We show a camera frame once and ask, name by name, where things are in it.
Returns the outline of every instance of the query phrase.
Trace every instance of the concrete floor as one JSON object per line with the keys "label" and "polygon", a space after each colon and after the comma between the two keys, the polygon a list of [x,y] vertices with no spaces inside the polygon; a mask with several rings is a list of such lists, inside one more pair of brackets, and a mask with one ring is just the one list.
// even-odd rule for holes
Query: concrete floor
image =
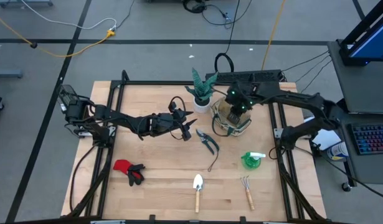
{"label": "concrete floor", "polygon": [[[54,1],[54,7],[40,5],[35,9],[50,19],[77,23],[87,1]],[[377,1],[359,0],[366,14]],[[236,1],[213,0],[211,3],[228,12],[230,17],[234,16]],[[247,3],[241,1],[239,12],[244,11]],[[92,0],[85,26],[105,17],[121,21],[130,4],[131,1]],[[236,23],[233,39],[268,40],[280,4],[281,0],[253,0],[246,15]],[[68,40],[66,44],[40,45],[58,54],[67,53],[75,32],[74,27],[43,21],[21,5],[0,8],[0,16],[27,38]],[[213,9],[206,11],[206,16],[222,22]],[[287,1],[275,35],[275,40],[284,42],[277,42],[270,48],[265,69],[285,69],[326,51],[326,46],[319,41],[343,38],[358,22],[359,16],[352,0]],[[110,27],[110,22],[105,22],[96,29],[83,30],[79,41],[101,39]],[[156,0],[148,4],[144,0],[135,0],[130,18],[112,39],[150,42],[93,47],[71,59],[64,83],[71,84],[78,94],[89,95],[94,81],[119,79],[123,69],[132,80],[190,80],[192,67],[201,74],[213,72],[214,57],[227,47],[193,40],[227,40],[229,35],[230,30],[208,24],[201,15],[186,12],[176,1]],[[9,43],[8,39],[15,38],[0,24],[0,68],[24,71],[22,79],[0,78],[0,96],[6,105],[0,114],[0,222],[6,220],[64,62],[62,58],[33,50],[27,44]],[[157,40],[176,39],[191,41],[157,44]],[[295,45],[303,43],[289,40],[316,42],[313,45]],[[266,45],[257,43],[230,46],[229,55],[237,71],[260,69]],[[85,46],[77,44],[75,51]],[[295,81],[318,61],[286,72],[288,80]],[[219,67],[222,71],[228,70],[224,61],[219,62]],[[317,66],[298,82],[299,91],[320,68]],[[317,91],[333,101],[343,97],[332,64],[322,71],[305,93]],[[63,125],[64,117],[56,105],[16,221],[57,218],[60,215],[78,144]],[[345,176],[324,161],[317,161],[316,171],[329,218],[340,222],[383,223],[383,199],[363,187],[344,193],[340,184],[346,180]],[[371,187],[383,193],[383,185]]]}

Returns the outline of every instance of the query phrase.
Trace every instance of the pruning shears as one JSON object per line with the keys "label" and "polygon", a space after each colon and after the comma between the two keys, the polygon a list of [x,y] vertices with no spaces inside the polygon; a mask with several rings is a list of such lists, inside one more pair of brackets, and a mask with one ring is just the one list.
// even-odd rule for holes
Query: pruning shears
{"label": "pruning shears", "polygon": [[215,147],[217,152],[219,152],[219,146],[216,144],[215,140],[213,140],[209,135],[203,133],[202,131],[197,129],[197,135],[201,138],[201,142],[208,147],[212,155],[215,154],[214,150],[211,148],[211,146],[208,144],[208,141],[211,142]]}

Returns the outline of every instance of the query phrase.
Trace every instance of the wooden handle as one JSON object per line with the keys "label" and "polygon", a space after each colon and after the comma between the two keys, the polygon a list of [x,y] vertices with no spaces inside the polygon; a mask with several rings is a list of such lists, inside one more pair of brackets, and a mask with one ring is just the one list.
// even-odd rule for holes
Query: wooden handle
{"label": "wooden handle", "polygon": [[199,191],[196,193],[196,213],[199,213]]}
{"label": "wooden handle", "polygon": [[245,189],[245,191],[247,193],[249,207],[251,208],[251,210],[255,210],[255,206],[253,205],[253,200],[252,200],[251,192],[249,191],[249,189]]}

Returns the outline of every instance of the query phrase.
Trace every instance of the monitor screen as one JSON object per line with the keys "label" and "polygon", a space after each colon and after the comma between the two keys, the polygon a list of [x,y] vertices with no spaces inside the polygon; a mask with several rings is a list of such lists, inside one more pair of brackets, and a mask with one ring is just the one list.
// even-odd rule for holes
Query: monitor screen
{"label": "monitor screen", "polygon": [[354,49],[352,58],[377,58],[383,60],[383,25],[378,27],[366,41]]}

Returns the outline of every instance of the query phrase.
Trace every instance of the wooden table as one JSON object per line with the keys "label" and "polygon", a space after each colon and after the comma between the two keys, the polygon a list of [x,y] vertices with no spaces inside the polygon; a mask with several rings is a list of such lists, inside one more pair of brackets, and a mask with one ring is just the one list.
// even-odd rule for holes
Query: wooden table
{"label": "wooden table", "polygon": [[[110,82],[95,82],[92,101],[105,105],[109,86]],[[296,91],[294,83],[281,83],[280,86],[283,90]],[[227,89],[226,86],[216,88],[222,91]],[[193,110],[193,97],[183,86],[127,85],[121,112],[132,116],[168,112],[169,101],[175,95],[184,99],[187,110]],[[214,93],[213,102],[220,97],[222,95]],[[277,106],[275,109],[280,126]],[[284,105],[284,109],[288,125],[296,126],[303,122],[301,109],[287,105]],[[157,220],[239,220],[240,216],[245,216],[249,221],[286,221],[277,162],[266,157],[260,167],[253,171],[245,170],[241,163],[240,157],[248,151],[267,155],[274,147],[268,106],[255,105],[251,112],[252,124],[243,135],[236,138],[216,136],[210,126],[210,113],[194,113],[187,117],[188,121],[194,118],[198,120],[191,127],[192,138],[186,142],[177,141],[170,134],[156,138],[145,137],[141,141],[129,129],[119,127],[112,166],[117,159],[127,159],[134,164],[143,163],[146,166],[143,170],[146,180],[140,186],[130,187],[126,175],[111,170],[103,218],[147,220],[149,215],[156,215]],[[207,168],[215,157],[201,143],[196,128],[209,134],[220,146],[219,158],[211,172]],[[178,136],[180,134],[179,131],[173,133]],[[91,138],[80,140],[73,167],[91,145]],[[299,140],[296,145],[310,149],[306,140]],[[96,151],[82,162],[77,172],[74,205],[90,186]],[[313,158],[297,150],[293,151],[293,156],[300,190],[316,211],[325,217]],[[192,188],[196,174],[201,174],[204,178],[199,213],[194,212],[195,190]],[[254,211],[250,211],[245,189],[240,181],[240,177],[245,175],[249,175],[250,190],[255,202]],[[69,187],[62,209],[63,215],[69,212]],[[290,189],[289,192],[291,206],[295,208]],[[99,194],[100,191],[97,190],[95,197],[98,198]],[[97,203],[98,200],[94,200],[92,214],[97,210]],[[297,217],[296,209],[293,209],[293,216]]]}

